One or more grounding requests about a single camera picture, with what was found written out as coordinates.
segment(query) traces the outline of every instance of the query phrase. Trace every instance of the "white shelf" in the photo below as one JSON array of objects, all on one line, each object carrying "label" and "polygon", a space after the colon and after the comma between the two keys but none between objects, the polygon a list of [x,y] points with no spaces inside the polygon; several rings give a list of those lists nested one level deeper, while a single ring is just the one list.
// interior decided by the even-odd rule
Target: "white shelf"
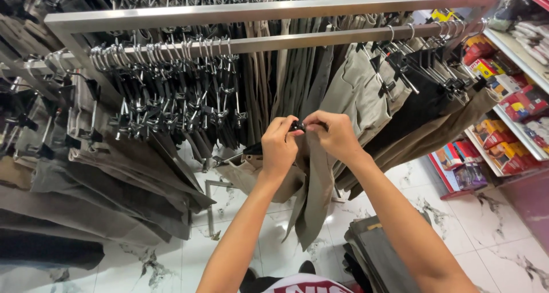
[{"label": "white shelf", "polygon": [[543,149],[541,149],[541,147],[534,143],[534,141],[532,141],[532,139],[524,132],[522,124],[512,121],[511,118],[507,116],[507,114],[505,114],[504,109],[501,108],[500,105],[494,107],[494,112],[498,114],[501,120],[509,127],[509,129],[511,129],[514,135],[518,137],[519,141],[524,144],[526,149],[528,149],[528,151],[532,153],[536,160],[549,160],[549,155]]},{"label": "white shelf", "polygon": [[477,140],[477,137],[473,134],[473,126],[470,126],[469,128],[465,129],[464,132],[465,132],[465,135],[467,135],[467,137],[469,138],[469,141],[473,143],[473,145],[478,150],[480,155],[484,158],[484,161],[486,162],[486,164],[488,164],[492,172],[494,172],[494,174],[496,174],[497,177],[511,176],[510,174],[502,173],[501,170],[496,166],[496,164],[492,162],[492,160],[490,159],[490,156],[488,156],[488,154],[483,149],[480,142]]},{"label": "white shelf", "polygon": [[544,77],[544,74],[549,75],[548,67],[531,57],[511,35],[493,29],[484,30],[484,35],[498,46],[539,87],[549,93],[549,80]]}]

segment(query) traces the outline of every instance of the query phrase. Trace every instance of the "shoe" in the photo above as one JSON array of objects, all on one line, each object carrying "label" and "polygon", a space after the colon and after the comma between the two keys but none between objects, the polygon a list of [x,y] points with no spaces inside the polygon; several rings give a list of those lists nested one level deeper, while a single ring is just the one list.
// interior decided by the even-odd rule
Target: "shoe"
[{"label": "shoe", "polygon": [[313,275],[316,275],[315,266],[312,264],[311,261],[305,261],[305,262],[303,262],[303,264],[301,265],[301,267],[299,267],[299,272],[300,272],[300,273],[305,273],[305,274],[313,274]]},{"label": "shoe", "polygon": [[245,292],[246,288],[250,283],[254,282],[257,279],[257,276],[255,275],[254,271],[251,270],[251,268],[248,268],[246,270],[246,274],[244,275],[244,279],[242,279],[242,282],[240,283],[240,291]]}]

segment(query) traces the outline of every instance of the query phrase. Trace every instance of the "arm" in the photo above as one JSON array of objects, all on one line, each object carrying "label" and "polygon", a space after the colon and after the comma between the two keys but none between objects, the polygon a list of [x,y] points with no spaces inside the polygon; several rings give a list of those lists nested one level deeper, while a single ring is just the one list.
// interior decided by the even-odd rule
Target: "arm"
[{"label": "arm", "polygon": [[[320,121],[328,131],[318,125]],[[433,228],[362,149],[347,115],[317,111],[304,123],[357,177],[393,248],[423,292],[478,292]]]},{"label": "arm", "polygon": [[296,120],[294,116],[275,118],[261,138],[263,170],[211,255],[197,293],[238,291],[254,253],[267,207],[295,161],[298,147],[294,136],[303,131],[288,133],[288,130]]}]

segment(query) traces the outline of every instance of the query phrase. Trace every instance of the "hand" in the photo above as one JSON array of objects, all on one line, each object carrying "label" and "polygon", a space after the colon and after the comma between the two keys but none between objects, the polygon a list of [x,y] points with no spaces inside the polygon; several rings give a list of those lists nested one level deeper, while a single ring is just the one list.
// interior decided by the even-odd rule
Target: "hand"
[{"label": "hand", "polygon": [[265,134],[261,137],[263,148],[263,173],[265,175],[282,179],[288,174],[290,167],[298,153],[298,145],[295,137],[302,135],[302,130],[288,132],[293,121],[298,121],[296,116],[277,117],[273,119]]},{"label": "hand", "polygon": [[[320,144],[330,155],[346,165],[364,152],[356,139],[351,120],[346,114],[316,111],[307,116],[303,123],[307,131],[314,131],[319,135]],[[326,124],[328,131],[319,123]]]}]

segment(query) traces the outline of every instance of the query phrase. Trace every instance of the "white t-shirt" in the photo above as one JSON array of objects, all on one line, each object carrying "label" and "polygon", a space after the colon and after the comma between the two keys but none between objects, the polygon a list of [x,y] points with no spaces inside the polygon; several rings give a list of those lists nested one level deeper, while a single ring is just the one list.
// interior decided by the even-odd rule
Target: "white t-shirt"
[{"label": "white t-shirt", "polygon": [[312,274],[295,274],[284,277],[264,293],[353,293],[330,279]]}]

